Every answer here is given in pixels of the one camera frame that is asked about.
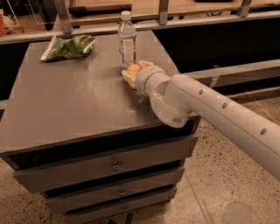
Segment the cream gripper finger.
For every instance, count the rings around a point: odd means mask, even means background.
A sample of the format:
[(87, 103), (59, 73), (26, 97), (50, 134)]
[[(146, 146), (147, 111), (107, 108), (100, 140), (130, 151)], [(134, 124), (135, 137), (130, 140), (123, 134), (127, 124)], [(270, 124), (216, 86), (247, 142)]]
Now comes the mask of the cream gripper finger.
[(136, 71), (122, 70), (122, 77), (133, 89), (136, 88), (136, 84), (135, 84), (137, 78)]
[(138, 65), (140, 66), (140, 69), (143, 69), (145, 67), (153, 66), (153, 63), (145, 60), (139, 60)]

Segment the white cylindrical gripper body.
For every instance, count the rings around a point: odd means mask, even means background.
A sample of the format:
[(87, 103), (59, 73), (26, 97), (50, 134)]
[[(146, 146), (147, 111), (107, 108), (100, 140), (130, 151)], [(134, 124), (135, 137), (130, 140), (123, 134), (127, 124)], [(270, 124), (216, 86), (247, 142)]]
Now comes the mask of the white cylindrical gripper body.
[(136, 75), (136, 90), (145, 97), (149, 97), (152, 90), (169, 79), (170, 77), (161, 67), (147, 66)]

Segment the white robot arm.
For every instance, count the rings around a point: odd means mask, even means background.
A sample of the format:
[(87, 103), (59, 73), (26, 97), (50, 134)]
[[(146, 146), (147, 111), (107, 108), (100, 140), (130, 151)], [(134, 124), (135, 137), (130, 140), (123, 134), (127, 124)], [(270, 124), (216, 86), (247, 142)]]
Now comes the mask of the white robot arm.
[(125, 81), (150, 100), (164, 124), (181, 128), (196, 113), (280, 179), (280, 126), (183, 74), (172, 77), (147, 61), (122, 71)]

